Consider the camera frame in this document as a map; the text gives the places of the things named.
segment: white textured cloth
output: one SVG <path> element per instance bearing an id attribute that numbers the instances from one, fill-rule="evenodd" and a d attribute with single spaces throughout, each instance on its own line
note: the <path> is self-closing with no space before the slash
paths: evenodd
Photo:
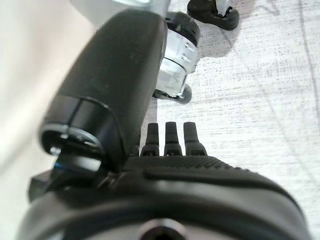
<path id="1" fill-rule="evenodd" d="M 186 12 L 187 0 L 171 9 Z M 320 240 L 320 3 L 238 0 L 234 31 L 199 23 L 196 70 L 187 105 L 159 100 L 165 122 L 197 123 L 209 155 L 274 180 L 298 201 Z M 95 29 L 67 0 L 0 1 L 0 240 L 12 240 L 29 204 L 32 175 L 52 167 L 37 129 L 68 69 Z"/>

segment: silver metal part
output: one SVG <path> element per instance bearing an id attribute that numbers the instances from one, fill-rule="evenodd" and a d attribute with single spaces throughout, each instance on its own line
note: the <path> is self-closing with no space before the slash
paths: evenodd
<path id="1" fill-rule="evenodd" d="M 228 8 L 232 5 L 232 0 L 215 0 L 215 4 L 218 14 L 225 16 Z"/>
<path id="2" fill-rule="evenodd" d="M 174 231 L 175 234 L 179 236 L 179 239 L 186 239 L 185 227 L 181 223 L 169 218 L 153 219 L 147 221 L 140 227 L 138 239 L 145 240 L 146 237 L 144 237 L 144 235 L 150 233 L 151 231 L 153 231 L 153 234 L 157 234 L 157 232 L 160 232 L 160 234 L 165 234 L 165 228 Z"/>
<path id="3" fill-rule="evenodd" d="M 115 227 L 103 231 L 88 240 L 140 240 L 141 224 L 131 224 L 126 226 Z M 236 238 L 224 235 L 218 231 L 206 228 L 184 225 L 187 240 L 237 240 Z"/>
<path id="4" fill-rule="evenodd" d="M 196 46 L 184 36 L 168 29 L 156 89 L 171 97 L 181 96 L 187 75 L 194 71 L 196 57 Z"/>
<path id="5" fill-rule="evenodd" d="M 71 2 L 97 29 L 112 16 L 129 8 L 147 10 L 165 17 L 170 4 L 170 0 L 71 0 Z"/>

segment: textured rubber surface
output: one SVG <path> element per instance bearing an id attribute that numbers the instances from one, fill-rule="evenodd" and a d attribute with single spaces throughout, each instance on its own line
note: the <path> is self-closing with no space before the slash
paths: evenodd
<path id="1" fill-rule="evenodd" d="M 213 156 L 130 157 L 124 171 L 144 171 L 148 179 L 198 182 L 214 185 L 268 189 L 289 198 L 292 196 L 274 181 L 248 169 L 232 167 Z"/>
<path id="2" fill-rule="evenodd" d="M 213 156 L 158 156 L 158 157 L 131 157 L 125 164 L 125 169 L 144 168 L 187 168 L 187 169 L 230 169 L 229 164 Z"/>

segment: white fabric surface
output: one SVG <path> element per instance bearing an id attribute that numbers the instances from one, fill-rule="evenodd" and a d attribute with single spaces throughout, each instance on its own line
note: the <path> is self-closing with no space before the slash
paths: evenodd
<path id="1" fill-rule="evenodd" d="M 186 12 L 187 2 L 172 0 L 171 9 Z M 320 240 L 320 3 L 234 5 L 236 30 L 199 23 L 192 101 L 153 101 L 147 122 L 157 119 L 162 150 L 165 122 L 177 122 L 181 142 L 183 122 L 196 122 L 208 154 L 285 187 Z M 95 29 L 67 0 L 2 0 L 0 22 L 0 240 L 11 240 L 29 205 L 30 177 L 54 162 L 38 144 L 39 123 Z"/>

